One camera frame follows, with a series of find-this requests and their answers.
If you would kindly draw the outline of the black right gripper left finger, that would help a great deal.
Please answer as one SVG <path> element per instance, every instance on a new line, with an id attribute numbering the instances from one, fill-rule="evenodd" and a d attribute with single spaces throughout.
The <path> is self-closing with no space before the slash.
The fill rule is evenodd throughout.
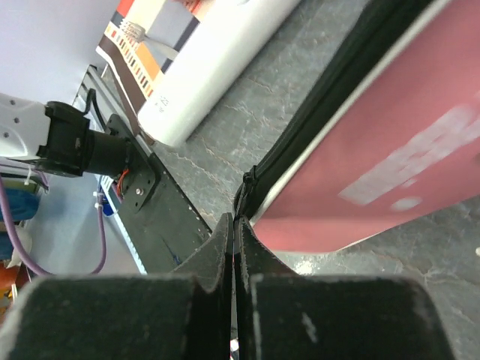
<path id="1" fill-rule="evenodd" d="M 233 217 L 175 270 L 39 277 L 1 326 L 3 359 L 228 359 Z"/>

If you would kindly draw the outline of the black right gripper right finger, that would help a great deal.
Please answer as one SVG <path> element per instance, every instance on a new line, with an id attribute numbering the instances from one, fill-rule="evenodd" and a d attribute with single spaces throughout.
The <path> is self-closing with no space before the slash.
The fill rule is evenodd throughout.
<path id="1" fill-rule="evenodd" d="M 304 276 L 235 222 L 241 359 L 453 359 L 428 292 L 408 277 Z"/>

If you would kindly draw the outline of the pink sport racket bag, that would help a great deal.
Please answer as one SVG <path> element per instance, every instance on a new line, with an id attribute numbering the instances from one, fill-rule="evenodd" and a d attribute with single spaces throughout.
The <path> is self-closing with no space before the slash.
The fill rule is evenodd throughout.
<path id="1" fill-rule="evenodd" d="M 235 216 L 327 253 L 479 194 L 479 3 L 370 1 Z"/>

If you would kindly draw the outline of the white shuttlecock tube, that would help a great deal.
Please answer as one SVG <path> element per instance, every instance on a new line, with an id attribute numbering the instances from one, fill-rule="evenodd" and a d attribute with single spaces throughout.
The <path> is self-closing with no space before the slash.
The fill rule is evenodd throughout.
<path id="1" fill-rule="evenodd" d="M 297 1 L 216 1 L 137 114 L 153 140 L 185 143 Z"/>

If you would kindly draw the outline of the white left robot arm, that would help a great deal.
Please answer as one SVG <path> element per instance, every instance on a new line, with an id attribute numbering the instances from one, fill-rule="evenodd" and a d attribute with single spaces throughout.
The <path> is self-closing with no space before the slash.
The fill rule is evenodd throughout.
<path id="1" fill-rule="evenodd" d="M 60 101 L 42 104 L 1 94 L 1 156 L 66 177 L 93 173 L 115 178 L 128 168 L 132 146 L 111 134 L 96 91 L 83 111 Z"/>

